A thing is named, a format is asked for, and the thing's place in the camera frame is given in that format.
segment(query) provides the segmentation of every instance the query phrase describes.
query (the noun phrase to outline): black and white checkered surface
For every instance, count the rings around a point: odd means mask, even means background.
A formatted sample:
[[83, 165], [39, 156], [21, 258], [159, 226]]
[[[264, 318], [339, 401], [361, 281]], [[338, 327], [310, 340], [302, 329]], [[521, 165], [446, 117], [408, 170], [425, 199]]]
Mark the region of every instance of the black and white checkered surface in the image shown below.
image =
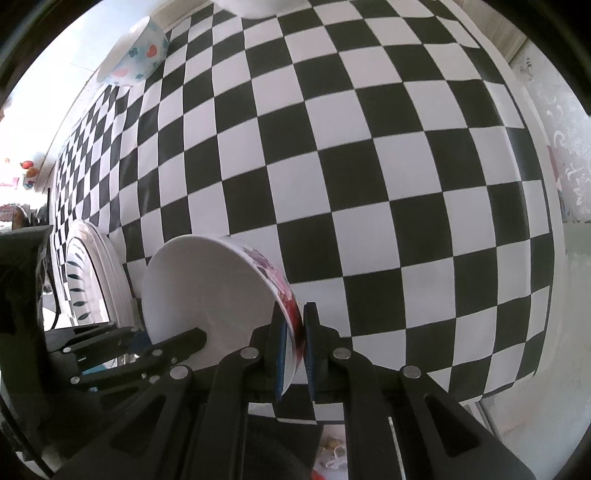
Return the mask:
[[460, 401], [511, 386], [540, 360], [554, 241], [502, 75], [439, 1], [311, 3], [210, 4], [145, 83], [105, 89], [57, 166], [59, 261], [87, 219], [140, 299], [166, 241], [230, 234], [375, 364]]

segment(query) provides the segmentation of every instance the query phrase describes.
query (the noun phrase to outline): white square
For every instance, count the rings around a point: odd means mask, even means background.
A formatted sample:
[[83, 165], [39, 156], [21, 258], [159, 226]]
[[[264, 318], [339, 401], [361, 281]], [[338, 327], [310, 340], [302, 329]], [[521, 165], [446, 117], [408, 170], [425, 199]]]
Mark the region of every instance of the white square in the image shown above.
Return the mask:
[[217, 147], [222, 180], [265, 166], [256, 118], [220, 133]]
[[443, 192], [454, 255], [494, 248], [495, 224], [486, 187]]
[[406, 82], [404, 86], [425, 130], [466, 128], [460, 106], [445, 80]]
[[216, 45], [222, 40], [231, 37], [235, 33], [242, 31], [242, 18], [233, 17], [212, 28], [213, 44]]
[[313, 404], [314, 418], [318, 421], [344, 421], [345, 412], [342, 403]]
[[522, 185], [530, 224], [530, 237], [548, 233], [548, 214], [541, 180], [525, 181]]
[[183, 89], [177, 88], [160, 102], [158, 107], [158, 130], [183, 116]]
[[544, 287], [531, 294], [530, 323], [527, 328], [528, 340], [546, 328], [549, 292], [550, 287]]
[[127, 267], [127, 272], [129, 273], [129, 279], [131, 280], [131, 287], [134, 290], [134, 296], [137, 299], [142, 297], [142, 283], [144, 280], [144, 275], [148, 266], [146, 265], [145, 258], [140, 258], [138, 260], [133, 260], [132, 262], [127, 262], [125, 264]]
[[189, 194], [189, 216], [193, 235], [230, 233], [221, 182]]
[[447, 28], [448, 32], [460, 45], [470, 48], [479, 48], [478, 43], [472, 38], [463, 25], [457, 20], [448, 20], [447, 18], [437, 17], [437, 19]]
[[252, 48], [262, 43], [281, 38], [283, 32], [279, 20], [271, 18], [244, 31], [244, 48]]
[[336, 53], [335, 44], [324, 27], [286, 35], [285, 43], [293, 63]]
[[153, 135], [138, 147], [138, 179], [158, 168], [158, 135]]
[[313, 98], [306, 109], [319, 150], [371, 138], [354, 91]]
[[213, 98], [184, 114], [183, 138], [185, 150], [213, 137], [216, 133], [216, 111]]
[[209, 47], [187, 60], [185, 64], [185, 83], [212, 67], [212, 54], [213, 49]]
[[317, 280], [291, 285], [299, 305], [316, 302], [318, 318], [325, 327], [334, 328], [341, 337], [351, 336], [347, 298], [343, 278]]
[[368, 18], [366, 22], [383, 46], [421, 44], [415, 32], [403, 18]]
[[496, 307], [456, 319], [453, 365], [492, 355], [495, 347]]
[[172, 55], [168, 56], [166, 60], [164, 60], [164, 74], [163, 76], [166, 77], [171, 72], [174, 72], [178, 69], [185, 61], [187, 60], [187, 45], [183, 45], [177, 51], [175, 51]]
[[487, 185], [520, 181], [519, 168], [504, 127], [471, 128]]
[[304, 101], [293, 65], [254, 78], [252, 91], [258, 115]]
[[519, 343], [492, 355], [484, 393], [515, 381], [521, 365], [524, 345]]
[[158, 167], [160, 187], [160, 206], [187, 196], [187, 183], [184, 174], [184, 153], [167, 160]]
[[269, 259], [275, 268], [278, 268], [285, 274], [283, 256], [281, 255], [281, 247], [279, 245], [279, 234], [277, 234], [277, 225], [264, 226], [247, 232], [235, 233], [232, 237], [258, 250]]
[[441, 191], [424, 132], [374, 138], [374, 144], [390, 200]]
[[119, 192], [121, 225], [127, 225], [139, 218], [138, 184], [127, 185]]
[[530, 294], [530, 241], [503, 245], [496, 249], [499, 275], [498, 303]]
[[236, 53], [212, 67], [213, 94], [220, 95], [250, 79], [246, 52]]
[[390, 57], [382, 47], [356, 48], [339, 54], [355, 88], [401, 81]]
[[400, 267], [389, 203], [340, 210], [332, 216], [344, 276]]
[[151, 110], [160, 103], [160, 96], [162, 94], [162, 80], [150, 86], [148, 91], [142, 97], [142, 106], [139, 109], [139, 115], [143, 115], [148, 110]]
[[317, 152], [272, 163], [267, 173], [278, 223], [330, 211]]
[[418, 0], [388, 0], [388, 3], [401, 17], [425, 18], [433, 16], [433, 13]]
[[449, 379], [452, 376], [452, 368], [447, 367], [435, 372], [428, 372], [427, 375], [435, 380], [435, 383], [439, 385], [445, 391], [449, 390]]
[[160, 209], [152, 210], [140, 219], [144, 255], [151, 257], [164, 245]]
[[211, 30], [213, 25], [213, 16], [207, 17], [201, 20], [199, 23], [195, 24], [191, 28], [189, 28], [189, 34], [187, 39], [189, 42], [195, 40], [199, 35], [205, 33], [206, 31]]
[[521, 117], [505, 85], [491, 82], [485, 82], [485, 85], [495, 102], [496, 109], [503, 120], [503, 124], [506, 127], [523, 128]]
[[139, 120], [121, 134], [121, 158], [125, 158], [138, 146], [138, 123]]
[[353, 4], [348, 1], [319, 5], [314, 7], [314, 10], [316, 10], [324, 25], [361, 20], [363, 18]]
[[456, 316], [453, 258], [402, 267], [407, 327]]
[[480, 79], [476, 67], [457, 43], [425, 45], [446, 80]]
[[406, 332], [396, 330], [355, 336], [353, 350], [366, 356], [374, 365], [400, 370], [406, 365]]

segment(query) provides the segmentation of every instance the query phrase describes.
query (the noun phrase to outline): black square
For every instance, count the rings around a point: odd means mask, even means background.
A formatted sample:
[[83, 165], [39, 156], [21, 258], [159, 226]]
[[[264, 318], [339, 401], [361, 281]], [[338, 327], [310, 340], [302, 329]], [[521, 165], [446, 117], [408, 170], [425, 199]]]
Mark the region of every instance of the black square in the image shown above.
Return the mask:
[[345, 65], [336, 53], [301, 61], [294, 67], [305, 100], [353, 89]]
[[177, 236], [191, 233], [191, 217], [187, 197], [163, 206], [160, 209], [160, 216], [162, 217], [162, 234], [165, 242]]
[[447, 82], [456, 97], [462, 115], [469, 128], [495, 127], [503, 125], [485, 84], [481, 80]]
[[321, 150], [319, 157], [332, 211], [388, 201], [371, 140]]
[[291, 56], [284, 38], [271, 40], [246, 50], [251, 78], [291, 65]]
[[505, 83], [491, 56], [482, 48], [464, 47], [470, 61], [476, 67], [482, 80], [494, 83]]
[[493, 353], [525, 343], [530, 324], [531, 297], [501, 303], [496, 308], [495, 348]]
[[468, 129], [425, 133], [444, 192], [486, 185], [480, 157]]
[[554, 277], [554, 240], [552, 232], [530, 240], [531, 292], [552, 284]]
[[506, 128], [522, 181], [541, 180], [542, 170], [530, 132], [525, 128]]
[[527, 240], [530, 227], [521, 182], [500, 183], [487, 188], [497, 246]]
[[320, 17], [312, 8], [293, 12], [288, 15], [282, 15], [278, 20], [284, 36], [289, 35], [290, 33], [301, 32], [302, 30], [322, 26]]
[[[452, 233], [442, 193], [390, 202], [400, 265], [416, 265], [453, 256]], [[428, 218], [428, 222], [419, 222]]]
[[351, 20], [326, 25], [325, 29], [338, 51], [381, 45], [365, 20]]
[[158, 132], [158, 165], [183, 153], [183, 150], [183, 117], [181, 117]]
[[521, 365], [517, 372], [517, 380], [537, 370], [538, 365], [540, 364], [540, 358], [542, 357], [545, 338], [545, 332], [540, 332], [527, 340], [523, 348]]
[[456, 401], [480, 397], [486, 388], [491, 357], [455, 365], [449, 379], [449, 393]]
[[423, 45], [395, 45], [384, 48], [403, 82], [443, 80], [441, 71]]
[[156, 105], [139, 117], [138, 146], [158, 132], [158, 108], [159, 105]]
[[100, 136], [105, 133], [105, 124], [106, 124], [107, 118], [104, 116], [103, 118], [100, 119], [100, 122], [98, 122], [96, 124], [96, 129], [95, 129], [95, 142], [100, 138]]
[[183, 112], [189, 112], [211, 98], [213, 98], [213, 82], [212, 71], [209, 69], [183, 86]]
[[496, 248], [454, 257], [453, 267], [457, 317], [470, 315], [496, 305], [498, 294]]
[[231, 37], [222, 40], [212, 48], [212, 65], [230, 58], [232, 55], [244, 50], [244, 32], [238, 32]]
[[132, 127], [134, 123], [136, 123], [137, 119], [139, 118], [139, 112], [142, 108], [142, 99], [138, 98], [134, 103], [132, 103], [128, 109], [127, 114], [125, 116], [125, 125], [123, 125], [123, 130], [127, 130], [129, 127]]
[[277, 233], [288, 281], [298, 283], [342, 276], [330, 213], [280, 223]]
[[215, 110], [218, 134], [255, 118], [256, 104], [252, 83], [243, 83], [215, 97]]
[[429, 323], [406, 330], [406, 363], [423, 372], [436, 372], [453, 365], [456, 319]]
[[456, 43], [456, 39], [436, 17], [405, 18], [405, 21], [422, 43]]
[[423, 131], [402, 83], [361, 88], [356, 92], [372, 137]]
[[177, 88], [181, 88], [184, 83], [184, 68], [183, 63], [179, 68], [170, 72], [162, 79], [162, 90], [160, 92], [160, 100], [164, 100], [168, 95], [173, 93]]
[[351, 335], [394, 332], [406, 327], [400, 269], [345, 277]]
[[275, 209], [266, 167], [224, 180], [222, 184], [230, 233], [275, 223]]
[[222, 180], [216, 137], [211, 137], [185, 151], [184, 160], [187, 194]]
[[138, 180], [138, 206], [141, 216], [160, 207], [158, 169], [155, 168]]
[[100, 160], [90, 166], [90, 188], [93, 189], [99, 182]]
[[138, 149], [134, 148], [131, 153], [121, 159], [119, 163], [119, 188], [138, 180]]
[[260, 116], [258, 123], [266, 164], [316, 150], [303, 103]]
[[351, 2], [363, 18], [399, 17], [396, 11], [385, 0], [353, 0]]
[[109, 202], [109, 232], [114, 232], [121, 226], [121, 206], [119, 205], [119, 194]]
[[121, 136], [122, 134], [117, 135], [117, 138], [115, 138], [111, 144], [111, 169], [113, 169], [121, 159]]
[[144, 242], [142, 241], [142, 226], [137, 219], [122, 227], [125, 238], [126, 261], [133, 262], [144, 258]]

